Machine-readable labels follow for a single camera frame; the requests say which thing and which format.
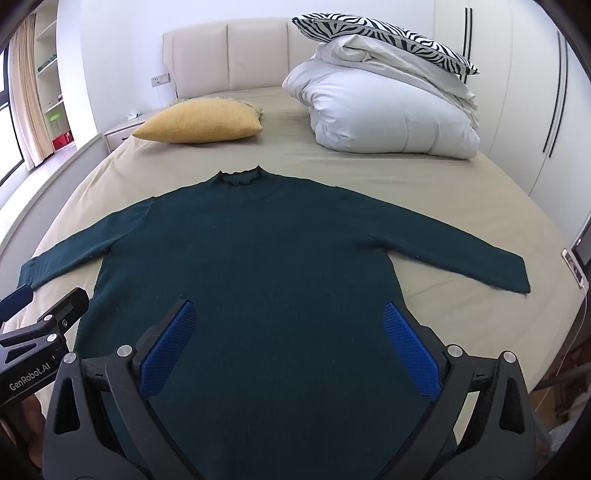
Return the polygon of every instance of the bolt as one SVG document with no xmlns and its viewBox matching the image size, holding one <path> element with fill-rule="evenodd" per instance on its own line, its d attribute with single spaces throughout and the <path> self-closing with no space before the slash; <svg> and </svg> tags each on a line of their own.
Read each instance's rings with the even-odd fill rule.
<svg viewBox="0 0 591 480">
<path fill-rule="evenodd" d="M 119 356 L 129 356 L 131 354 L 131 352 L 133 352 L 134 349 L 131 348 L 131 345 L 121 345 L 118 349 L 117 349 L 117 355 Z"/>
<path fill-rule="evenodd" d="M 65 364 L 72 364 L 72 363 L 74 363 L 74 360 L 76 360 L 76 353 L 75 352 L 69 352 L 64 355 L 64 363 Z"/>
<path fill-rule="evenodd" d="M 464 350 L 462 350 L 461 347 L 457 345 L 450 345 L 447 347 L 447 353 L 449 353 L 451 356 L 459 357 L 462 356 Z"/>
<path fill-rule="evenodd" d="M 510 364 L 514 363 L 515 360 L 517 360 L 517 357 L 515 356 L 515 354 L 513 352 L 510 352 L 509 350 L 507 350 L 505 353 L 503 353 L 503 358 L 505 359 L 506 362 L 509 362 Z"/>
</svg>

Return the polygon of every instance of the light switch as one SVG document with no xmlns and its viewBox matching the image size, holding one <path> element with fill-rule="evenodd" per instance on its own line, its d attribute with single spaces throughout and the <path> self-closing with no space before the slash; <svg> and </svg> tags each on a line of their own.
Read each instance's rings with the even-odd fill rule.
<svg viewBox="0 0 591 480">
<path fill-rule="evenodd" d="M 164 85 L 165 83 L 170 83 L 170 74 L 164 73 L 158 77 L 152 77 L 152 87 L 157 87 L 158 85 Z"/>
</svg>

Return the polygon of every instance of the cable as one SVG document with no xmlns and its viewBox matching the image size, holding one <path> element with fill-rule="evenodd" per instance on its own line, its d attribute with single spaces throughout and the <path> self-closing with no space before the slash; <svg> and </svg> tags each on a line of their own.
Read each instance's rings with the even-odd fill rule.
<svg viewBox="0 0 591 480">
<path fill-rule="evenodd" d="M 581 329 L 583 328 L 583 323 L 585 321 L 585 315 L 587 315 L 587 294 L 585 294 L 585 297 L 583 299 L 584 301 L 584 308 L 583 308 L 583 316 L 581 318 L 581 324 L 579 325 L 579 328 L 577 330 L 577 333 L 575 334 L 573 341 L 570 342 L 569 347 L 566 350 L 566 353 L 564 354 L 564 356 L 562 357 L 562 361 L 560 362 L 560 366 L 558 367 L 558 371 L 556 372 L 555 377 L 557 377 L 558 375 L 560 375 L 560 369 L 562 368 L 564 361 L 566 360 L 566 357 L 568 356 L 570 349 L 573 347 L 575 341 L 577 340 L 577 337 L 579 336 L 579 334 L 581 333 Z M 546 396 L 548 396 L 548 393 L 550 392 L 550 389 L 552 387 L 548 387 L 546 389 L 546 393 L 544 394 L 544 397 L 542 397 L 542 400 L 540 401 L 540 403 L 538 403 L 538 406 L 535 408 L 535 411 L 537 412 L 538 409 L 542 406 L 542 403 L 544 403 L 544 400 L 546 399 Z"/>
<path fill-rule="evenodd" d="M 156 93 L 158 94 L 158 101 L 160 102 L 160 108 L 164 108 L 162 106 L 162 100 L 160 99 L 160 92 L 158 91 L 158 87 L 156 87 Z"/>
</svg>

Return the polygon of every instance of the sweater sleeve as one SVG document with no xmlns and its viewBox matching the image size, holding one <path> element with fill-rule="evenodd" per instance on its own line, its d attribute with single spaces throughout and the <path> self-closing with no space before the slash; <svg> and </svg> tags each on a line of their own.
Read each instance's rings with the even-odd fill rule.
<svg viewBox="0 0 591 480">
<path fill-rule="evenodd" d="M 21 268 L 19 286 L 33 290 L 80 265 L 105 255 L 117 241 L 133 232 L 148 215 L 154 199 L 149 198 L 59 242 L 47 252 L 30 259 Z"/>
<path fill-rule="evenodd" d="M 412 210 L 338 190 L 345 214 L 379 246 L 493 287 L 531 291 L 524 260 L 518 255 Z"/>
</svg>

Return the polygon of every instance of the zebra print pillow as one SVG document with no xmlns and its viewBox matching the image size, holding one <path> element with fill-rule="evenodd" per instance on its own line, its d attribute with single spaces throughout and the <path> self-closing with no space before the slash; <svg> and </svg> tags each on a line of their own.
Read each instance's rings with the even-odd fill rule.
<svg viewBox="0 0 591 480">
<path fill-rule="evenodd" d="M 291 21 L 306 37 L 322 43 L 343 35 L 364 35 L 413 53 L 457 75 L 479 73 L 469 60 L 445 45 L 386 22 L 343 14 L 299 15 Z"/>
</svg>

